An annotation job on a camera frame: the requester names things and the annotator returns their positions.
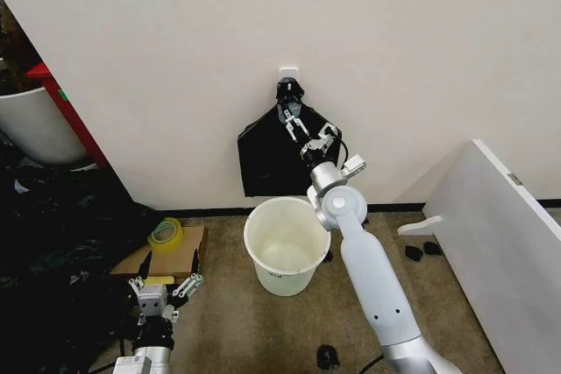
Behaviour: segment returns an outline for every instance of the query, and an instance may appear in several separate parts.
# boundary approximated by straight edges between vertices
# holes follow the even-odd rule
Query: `black cable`
[[[114,367],[116,363],[117,363],[117,361],[113,361],[112,363],[108,363],[107,365],[104,365],[103,367],[99,367],[96,370],[90,371],[88,374],[97,374],[99,372],[103,372],[105,370],[108,370],[111,367]]]
[[[344,163],[347,162],[347,159],[349,158],[349,149],[347,148],[346,143],[343,141],[342,138],[340,138],[339,136],[335,135],[335,139],[339,141],[339,143],[344,147],[344,159],[343,159],[343,164],[341,165],[341,169],[343,169]]]
[[[124,356],[124,340],[121,335],[119,336],[119,351],[121,352],[121,356]]]
[[[379,363],[382,359],[384,359],[384,354],[375,357],[371,362],[365,365],[365,368],[359,371],[359,374],[364,374],[368,370],[370,370],[376,363]]]
[[[344,160],[343,160],[343,164],[341,165],[341,169],[343,169],[344,163],[347,162],[347,159],[349,158],[349,148],[347,148],[347,144],[343,141],[343,139],[338,134],[335,133],[335,131],[331,127],[328,127],[325,130],[325,133],[333,136],[344,147]]]

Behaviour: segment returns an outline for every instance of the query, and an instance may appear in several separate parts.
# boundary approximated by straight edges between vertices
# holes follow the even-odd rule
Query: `black object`
[[[152,251],[148,251],[148,254],[146,254],[146,257],[144,258],[144,260],[140,264],[140,267],[138,268],[138,275],[142,279],[148,278],[148,274],[150,273],[151,262],[152,262]]]
[[[423,251],[418,247],[415,247],[414,245],[406,245],[405,255],[411,260],[415,260],[416,262],[419,262],[423,257]]]
[[[331,250],[327,250],[327,254],[323,258],[323,263],[329,263],[331,260],[333,260],[333,253]]]
[[[320,345],[317,348],[317,366],[322,370],[335,370],[339,368],[337,351],[331,345]]]
[[[293,114],[299,109],[297,117],[303,121],[313,138],[317,137],[328,120],[301,102],[302,87],[295,80],[288,82],[288,79],[279,81],[277,105],[248,125],[238,136],[245,196],[306,195],[311,184],[309,166],[313,165],[316,157],[300,157],[301,147],[280,121],[281,109],[289,107]],[[299,141],[304,142],[306,139],[299,138]],[[339,149],[339,142],[334,142],[325,158],[337,163]]]
[[[429,256],[442,256],[442,249],[437,243],[433,243],[432,241],[427,241],[423,244],[423,249]]]
[[[137,338],[132,341],[132,352],[138,348],[148,346],[162,346],[174,348],[172,322],[160,315],[146,317],[146,322],[140,327]]]
[[[384,359],[384,354],[375,357],[371,362],[369,362],[365,367],[359,371],[359,374],[364,374],[368,370],[370,370],[375,364],[379,363],[382,359]]]
[[[161,215],[134,203],[111,170],[20,165],[0,139],[0,331],[11,356],[4,370],[87,372],[117,339],[131,292],[109,271],[146,243]],[[16,192],[15,180],[28,191]],[[30,340],[40,341],[31,358],[22,346]]]

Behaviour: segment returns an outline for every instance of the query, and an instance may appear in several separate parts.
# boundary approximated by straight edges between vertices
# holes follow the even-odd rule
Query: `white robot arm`
[[[461,374],[424,340],[380,241],[362,228],[361,222],[366,218],[365,198],[344,183],[365,166],[358,155],[345,163],[343,171],[332,162],[316,166],[312,170],[314,184],[308,190],[309,199],[322,225],[326,229],[340,229],[343,234],[344,264],[392,371]]]

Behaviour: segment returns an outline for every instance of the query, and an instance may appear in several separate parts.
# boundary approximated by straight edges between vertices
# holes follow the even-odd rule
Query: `brown carpet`
[[[366,228],[384,245],[426,339],[464,373],[501,373],[454,274],[443,257],[414,262],[406,244],[423,247],[434,237],[399,238],[396,229],[423,219],[420,212],[370,214]],[[334,258],[321,264],[309,286],[277,297],[258,282],[243,241],[244,216],[193,218],[207,226],[204,283],[180,310],[174,326],[173,373],[316,373],[316,350],[336,348],[341,373],[357,373],[381,353],[352,289],[333,233]],[[93,368],[118,357],[115,345]],[[384,361],[369,371],[389,372]]]

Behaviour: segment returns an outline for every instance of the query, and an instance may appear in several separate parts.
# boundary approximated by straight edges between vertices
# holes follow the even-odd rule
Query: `wall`
[[[469,138],[561,197],[561,0],[6,2],[147,205],[255,203],[236,137],[287,64],[368,161],[368,202],[425,201]]]

